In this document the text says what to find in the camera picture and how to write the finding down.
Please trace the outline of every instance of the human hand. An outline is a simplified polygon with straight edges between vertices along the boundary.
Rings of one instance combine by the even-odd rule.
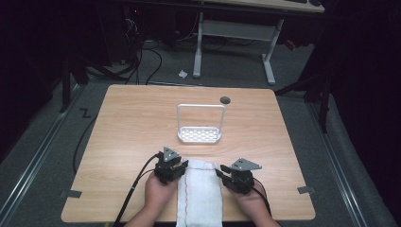
[[[145,206],[144,208],[156,211],[158,214],[162,212],[166,204],[170,200],[173,193],[177,190],[178,180],[163,184],[154,175],[150,173],[145,185]]]
[[[265,191],[259,182],[254,181],[253,188],[258,190],[266,198]],[[269,214],[264,199],[255,191],[251,190],[247,195],[244,195],[242,193],[236,193],[229,188],[227,189],[238,203],[241,211],[247,215],[257,227],[280,226]]]
[[[167,202],[177,190],[178,180],[163,184],[154,175],[154,172],[150,173],[145,184],[145,205],[125,226],[153,226],[154,221],[159,217]]]

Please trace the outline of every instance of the table top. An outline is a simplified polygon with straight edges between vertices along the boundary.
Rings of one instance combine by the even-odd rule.
[[[214,2],[222,4],[234,4],[247,7],[270,8],[270,9],[285,9],[304,12],[324,12],[324,7],[315,7],[309,2],[297,3],[285,0],[202,0],[203,2]]]
[[[214,145],[187,145],[178,139],[179,104],[221,104],[227,96],[222,136]],[[230,165],[242,157],[261,165],[253,175],[266,188],[275,219],[313,219],[315,211],[272,90],[178,86],[112,85],[104,98],[68,198],[66,222],[114,221],[144,163],[163,147],[183,158]],[[157,161],[147,169],[153,169]],[[122,217],[129,220],[144,204],[145,182],[137,185]],[[223,220],[247,220],[221,187]],[[175,221],[177,195],[159,221]]]

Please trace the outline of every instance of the white cloth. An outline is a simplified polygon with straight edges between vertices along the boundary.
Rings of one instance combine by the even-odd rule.
[[[178,183],[177,227],[221,227],[222,198],[216,164],[189,159]]]

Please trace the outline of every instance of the standing desk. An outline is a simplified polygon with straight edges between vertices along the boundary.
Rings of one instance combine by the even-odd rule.
[[[295,3],[284,0],[202,0],[203,2],[221,3],[221,4],[234,4],[246,7],[257,8],[270,8],[281,10],[295,10],[304,12],[318,12],[323,13],[322,6],[315,7],[310,3]],[[249,39],[258,41],[267,41],[269,46],[267,53],[262,54],[262,62],[265,68],[266,77],[270,85],[275,84],[273,72],[271,70],[270,58],[273,49],[277,43],[278,36],[284,19],[279,19],[276,26],[259,26],[250,24],[231,23],[215,20],[203,20],[203,13],[200,13],[200,20],[198,26],[198,45],[195,53],[194,61],[194,78],[201,76],[201,42],[203,35],[212,35],[220,37],[231,37],[239,39]]]

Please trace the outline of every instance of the wooden table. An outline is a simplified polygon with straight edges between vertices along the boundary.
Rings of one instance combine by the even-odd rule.
[[[222,136],[215,145],[186,145],[177,136],[179,104],[221,104],[227,96]],[[260,164],[253,171],[266,187],[275,219],[313,219],[315,211],[305,186],[276,97],[268,89],[112,85],[71,187],[61,218],[66,222],[114,221],[144,163],[163,147],[183,158],[230,165],[239,157]],[[148,169],[154,168],[153,161]],[[145,177],[135,189],[123,221],[144,203]],[[222,186],[223,220],[246,220]],[[175,221],[177,197],[159,221]]]

